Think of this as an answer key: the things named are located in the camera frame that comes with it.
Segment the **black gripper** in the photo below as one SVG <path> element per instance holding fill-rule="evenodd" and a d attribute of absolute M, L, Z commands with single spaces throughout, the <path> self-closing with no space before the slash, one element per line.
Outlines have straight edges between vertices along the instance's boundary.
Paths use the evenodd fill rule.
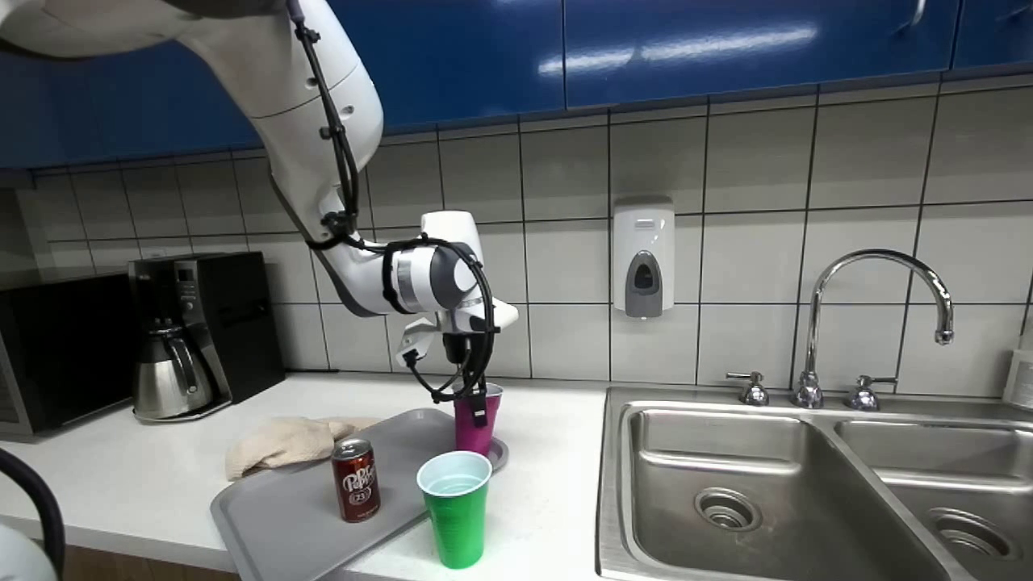
<path fill-rule="evenodd" d="M 476 423 L 487 423 L 487 380 L 476 384 L 478 339 L 466 333 L 441 337 L 446 362 L 458 372 L 458 387 L 468 387 L 466 405 Z"/>

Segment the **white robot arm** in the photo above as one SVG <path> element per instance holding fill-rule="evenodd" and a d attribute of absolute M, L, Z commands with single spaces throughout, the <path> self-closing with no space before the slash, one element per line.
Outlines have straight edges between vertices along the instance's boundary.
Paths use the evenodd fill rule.
<path fill-rule="evenodd" d="M 491 291 L 478 222 L 431 209 L 412 238 L 357 233 L 363 169 L 384 135 L 378 89 L 331 0 L 0 0 L 0 39 L 41 60 L 102 60 L 175 41 L 255 131 L 271 188 L 340 302 L 404 313 L 446 343 L 436 400 L 487 421 L 493 339 L 517 307 Z"/>

